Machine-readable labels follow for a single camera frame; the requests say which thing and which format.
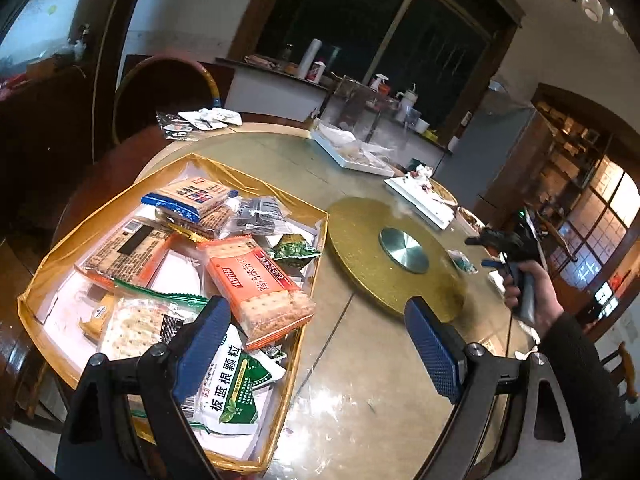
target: ceiling light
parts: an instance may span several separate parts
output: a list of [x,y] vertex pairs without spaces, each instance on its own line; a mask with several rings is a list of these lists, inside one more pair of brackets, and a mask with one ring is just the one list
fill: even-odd
[[592,22],[600,23],[604,10],[598,0],[582,0],[582,10]]
[[609,7],[609,19],[611,20],[611,25],[616,29],[616,32],[620,34],[626,34],[625,27],[622,26],[622,22],[620,22],[620,18],[616,16],[616,13],[613,12],[613,8]]

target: gold turntable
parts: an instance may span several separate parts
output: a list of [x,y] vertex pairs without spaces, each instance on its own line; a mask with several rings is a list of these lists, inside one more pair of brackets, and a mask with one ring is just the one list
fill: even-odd
[[411,216],[348,197],[329,209],[329,238],[348,274],[393,312],[402,314],[413,296],[422,296],[442,322],[462,310],[464,280],[429,228]]

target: blue gripper pad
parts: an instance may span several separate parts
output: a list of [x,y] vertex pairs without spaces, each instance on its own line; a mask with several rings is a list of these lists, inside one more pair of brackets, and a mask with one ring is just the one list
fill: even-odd
[[458,332],[441,323],[419,297],[404,306],[404,325],[436,391],[457,403],[466,376],[465,343]]
[[214,296],[196,320],[181,327],[171,339],[169,349],[178,356],[173,394],[179,404],[198,391],[230,322],[228,301]]

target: human hand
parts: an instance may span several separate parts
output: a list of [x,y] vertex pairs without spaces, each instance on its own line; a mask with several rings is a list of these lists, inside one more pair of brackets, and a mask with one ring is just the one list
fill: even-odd
[[[529,260],[528,262],[521,262],[517,265],[521,272],[529,272],[533,276],[534,293],[536,296],[534,312],[535,325],[533,328],[538,332],[540,339],[542,339],[546,332],[553,326],[553,323],[562,315],[564,309],[560,303],[558,303],[551,278],[539,263]],[[505,269],[501,269],[500,274],[504,277],[504,304],[509,309],[512,309],[518,306],[518,298],[521,295],[521,291],[513,284],[513,276],[508,274]]]

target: orange cracker package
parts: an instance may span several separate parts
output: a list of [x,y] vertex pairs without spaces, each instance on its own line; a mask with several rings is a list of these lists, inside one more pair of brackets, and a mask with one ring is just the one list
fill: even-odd
[[198,244],[207,270],[246,333],[249,350],[260,348],[308,322],[316,311],[289,276],[251,235]]

